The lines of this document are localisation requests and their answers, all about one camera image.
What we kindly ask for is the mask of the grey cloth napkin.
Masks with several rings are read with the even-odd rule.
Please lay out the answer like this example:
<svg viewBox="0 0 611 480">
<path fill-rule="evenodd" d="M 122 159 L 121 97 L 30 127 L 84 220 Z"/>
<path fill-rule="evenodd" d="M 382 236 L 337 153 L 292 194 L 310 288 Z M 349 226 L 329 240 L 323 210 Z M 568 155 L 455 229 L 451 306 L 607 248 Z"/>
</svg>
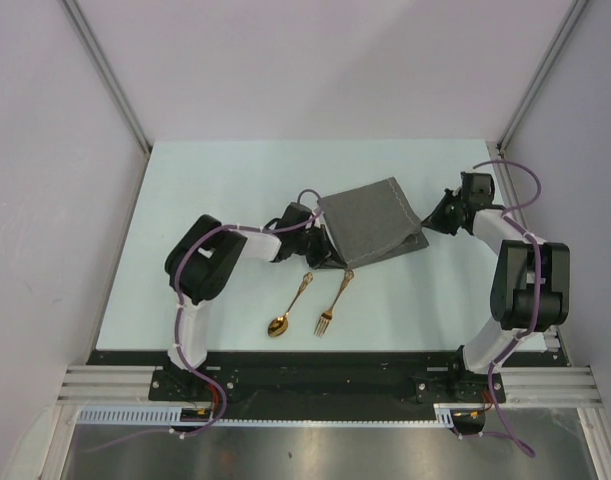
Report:
<svg viewBox="0 0 611 480">
<path fill-rule="evenodd" d="M 349 269 L 429 246 L 421 219 L 394 177 L 325 196 L 319 207 L 332 244 Z"/>
</svg>

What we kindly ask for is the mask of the gold fork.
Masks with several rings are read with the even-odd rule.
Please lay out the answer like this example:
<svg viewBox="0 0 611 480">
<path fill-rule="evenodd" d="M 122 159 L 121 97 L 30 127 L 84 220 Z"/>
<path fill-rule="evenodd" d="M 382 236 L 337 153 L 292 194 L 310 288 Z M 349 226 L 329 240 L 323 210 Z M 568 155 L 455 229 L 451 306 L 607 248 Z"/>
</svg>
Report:
<svg viewBox="0 0 611 480">
<path fill-rule="evenodd" d="M 329 325 L 331 324 L 332 320 L 333 320 L 333 312 L 334 312 L 334 308 L 336 306 L 336 304 L 338 303 L 341 295 L 343 294 L 343 292 L 346 290 L 346 288 L 348 287 L 348 285 L 351 283 L 351 281 L 353 280 L 355 276 L 355 273 L 353 270 L 346 270 L 344 272 L 344 277 L 340 283 L 339 289 L 333 299 L 333 301 L 331 302 L 331 304 L 329 305 L 329 307 L 323 311 L 317 322 L 315 325 L 315 329 L 314 329 L 314 335 L 318 338 L 322 338 Z"/>
</svg>

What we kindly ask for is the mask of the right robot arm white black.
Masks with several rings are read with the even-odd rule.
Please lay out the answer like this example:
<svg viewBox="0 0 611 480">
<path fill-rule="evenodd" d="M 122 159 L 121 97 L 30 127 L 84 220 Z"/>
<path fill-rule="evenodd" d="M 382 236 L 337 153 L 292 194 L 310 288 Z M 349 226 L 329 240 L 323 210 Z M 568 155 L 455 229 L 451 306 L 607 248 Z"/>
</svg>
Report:
<svg viewBox="0 0 611 480">
<path fill-rule="evenodd" d="M 489 296 L 491 318 L 456 354 L 446 376 L 448 393 L 469 401 L 536 333 L 563 324 L 569 314 L 570 249 L 521 226 L 509 209 L 494 203 L 495 183 L 486 173 L 461 174 L 461 186 L 447 189 L 422 226 L 448 235 L 464 230 L 496 254 Z"/>
</svg>

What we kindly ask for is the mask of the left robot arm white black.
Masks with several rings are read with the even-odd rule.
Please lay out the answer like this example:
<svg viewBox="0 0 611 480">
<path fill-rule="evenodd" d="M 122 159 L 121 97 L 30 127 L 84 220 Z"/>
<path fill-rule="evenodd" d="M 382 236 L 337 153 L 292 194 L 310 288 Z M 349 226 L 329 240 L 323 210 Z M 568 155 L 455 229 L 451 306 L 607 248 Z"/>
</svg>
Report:
<svg viewBox="0 0 611 480">
<path fill-rule="evenodd" d="M 297 255 L 314 270 L 345 266 L 321 215 L 321 209 L 297 202 L 262 227 L 224 224 L 205 214 L 172 249 L 164 265 L 176 295 L 168 357 L 177 367 L 170 385 L 182 398 L 195 399 L 205 390 L 206 376 L 197 368 L 207 359 L 207 306 L 222 293 L 240 260 L 280 263 Z"/>
</svg>

